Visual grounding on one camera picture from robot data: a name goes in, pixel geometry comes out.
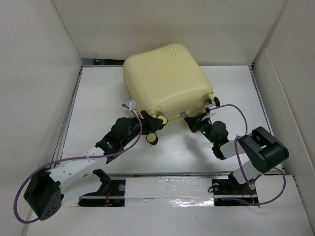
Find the yellow suitcase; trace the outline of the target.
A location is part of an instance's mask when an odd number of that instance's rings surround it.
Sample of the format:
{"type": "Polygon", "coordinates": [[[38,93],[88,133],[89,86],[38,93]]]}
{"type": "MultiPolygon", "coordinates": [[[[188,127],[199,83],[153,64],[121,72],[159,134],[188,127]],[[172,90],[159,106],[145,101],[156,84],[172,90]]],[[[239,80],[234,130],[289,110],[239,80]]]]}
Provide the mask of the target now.
{"type": "Polygon", "coordinates": [[[128,57],[123,79],[144,120],[159,120],[163,129],[208,105],[219,106],[213,86],[189,50],[173,43],[128,57]]]}

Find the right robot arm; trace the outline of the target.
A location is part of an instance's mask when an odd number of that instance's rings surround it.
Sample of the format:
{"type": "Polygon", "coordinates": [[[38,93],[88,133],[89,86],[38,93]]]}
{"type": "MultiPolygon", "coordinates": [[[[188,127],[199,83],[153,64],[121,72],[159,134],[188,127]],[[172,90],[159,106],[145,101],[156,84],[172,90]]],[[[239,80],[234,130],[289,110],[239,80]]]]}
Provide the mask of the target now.
{"type": "Polygon", "coordinates": [[[289,158],[287,147],[265,128],[258,127],[250,134],[240,136],[235,140],[228,139],[226,124],[222,121],[211,122],[206,114],[195,117],[185,117],[191,132],[200,132],[210,141],[212,152],[217,159],[226,160],[231,157],[247,156],[244,164],[239,162],[239,168],[228,175],[227,189],[239,193],[247,183],[252,183],[260,174],[270,171],[289,158]]]}

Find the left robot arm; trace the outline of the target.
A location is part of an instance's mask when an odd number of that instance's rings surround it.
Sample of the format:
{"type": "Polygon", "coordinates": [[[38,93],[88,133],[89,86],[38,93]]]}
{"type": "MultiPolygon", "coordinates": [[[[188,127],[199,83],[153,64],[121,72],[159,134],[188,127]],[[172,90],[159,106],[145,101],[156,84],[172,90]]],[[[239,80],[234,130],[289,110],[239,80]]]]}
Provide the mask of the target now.
{"type": "Polygon", "coordinates": [[[96,143],[95,147],[103,151],[102,156],[87,154],[84,157],[66,158],[60,161],[59,167],[49,169],[45,165],[30,176],[23,197],[38,220],[53,216],[61,207],[68,187],[90,173],[99,177],[93,182],[93,190],[99,195],[106,194],[111,179],[101,169],[101,162],[108,164],[115,160],[135,146],[142,135],[152,145],[158,142],[155,132],[163,129],[168,119],[163,115],[152,117],[146,111],[139,114],[134,109],[129,111],[133,117],[117,119],[111,131],[96,143]]]}

